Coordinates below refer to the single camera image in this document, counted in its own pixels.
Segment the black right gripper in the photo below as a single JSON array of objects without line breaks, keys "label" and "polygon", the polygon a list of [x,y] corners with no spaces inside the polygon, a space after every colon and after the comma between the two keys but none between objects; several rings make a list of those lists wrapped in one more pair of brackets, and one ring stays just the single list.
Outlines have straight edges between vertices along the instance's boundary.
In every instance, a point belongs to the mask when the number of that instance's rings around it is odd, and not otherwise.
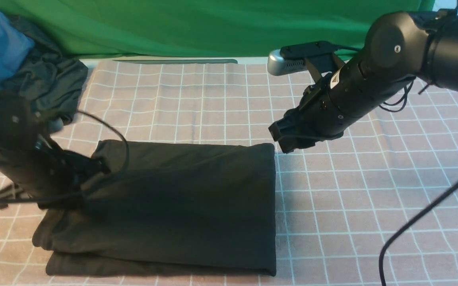
[{"label": "black right gripper", "polygon": [[328,73],[308,86],[297,107],[269,126],[283,153],[306,149],[344,135],[353,123],[373,110],[373,97],[350,80]]}]

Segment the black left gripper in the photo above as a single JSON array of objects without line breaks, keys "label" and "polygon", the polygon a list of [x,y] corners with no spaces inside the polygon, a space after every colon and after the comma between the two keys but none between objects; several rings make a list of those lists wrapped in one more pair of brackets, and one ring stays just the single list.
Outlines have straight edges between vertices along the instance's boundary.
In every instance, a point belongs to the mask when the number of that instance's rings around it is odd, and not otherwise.
[{"label": "black left gripper", "polygon": [[110,170],[101,158],[73,151],[0,151],[0,172],[11,185],[0,190],[0,209],[10,201],[31,199],[41,210],[81,208],[83,185]]}]

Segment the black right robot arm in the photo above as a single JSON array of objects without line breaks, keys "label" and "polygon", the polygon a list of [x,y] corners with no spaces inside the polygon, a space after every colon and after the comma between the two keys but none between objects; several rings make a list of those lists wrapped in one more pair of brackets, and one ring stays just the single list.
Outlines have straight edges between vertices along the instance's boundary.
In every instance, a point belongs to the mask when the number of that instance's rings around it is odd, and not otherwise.
[{"label": "black right robot arm", "polygon": [[394,12],[370,27],[364,46],[344,62],[342,46],[318,41],[269,54],[274,76],[308,71],[314,81],[298,107],[269,127],[282,152],[313,147],[343,136],[345,129],[397,94],[414,79],[458,92],[456,11]]}]

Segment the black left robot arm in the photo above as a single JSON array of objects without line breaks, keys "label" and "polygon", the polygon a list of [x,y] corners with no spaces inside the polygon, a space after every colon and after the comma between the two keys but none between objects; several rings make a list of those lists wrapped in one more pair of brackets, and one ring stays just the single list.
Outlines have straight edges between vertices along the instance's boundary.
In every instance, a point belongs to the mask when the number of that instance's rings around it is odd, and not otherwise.
[{"label": "black left robot arm", "polygon": [[84,188],[111,173],[102,158],[64,150],[50,137],[53,114],[0,90],[0,172],[11,184],[0,189],[0,209],[36,203],[40,209],[78,209]]}]

